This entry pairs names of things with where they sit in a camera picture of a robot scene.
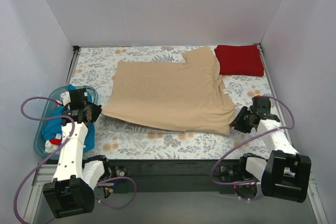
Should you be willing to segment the beige t shirt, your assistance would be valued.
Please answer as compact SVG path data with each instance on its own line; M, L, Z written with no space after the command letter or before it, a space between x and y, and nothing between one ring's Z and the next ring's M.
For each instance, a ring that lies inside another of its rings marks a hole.
M236 106L208 46L182 54L184 62L119 61L102 114L178 132L230 135Z

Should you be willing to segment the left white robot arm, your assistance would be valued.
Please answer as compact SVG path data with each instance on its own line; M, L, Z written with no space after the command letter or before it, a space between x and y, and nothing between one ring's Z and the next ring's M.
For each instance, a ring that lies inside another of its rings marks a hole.
M106 165L105 156L83 161L88 127L101 111L101 106L91 102L68 104L62 110L62 148L52 181L43 186L44 197L55 218L92 212L97 182L111 178L112 170Z

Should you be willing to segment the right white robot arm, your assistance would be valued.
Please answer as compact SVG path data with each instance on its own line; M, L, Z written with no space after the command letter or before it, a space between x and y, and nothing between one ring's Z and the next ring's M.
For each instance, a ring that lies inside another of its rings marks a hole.
M244 154L239 159L238 176L246 181L253 177L258 179L265 196L304 202L311 160L308 156L299 154L289 143L279 117L270 114L269 109L258 112L253 111L252 107L244 106L230 126L242 133L250 133L255 129L262 134L270 152L268 159L255 154Z

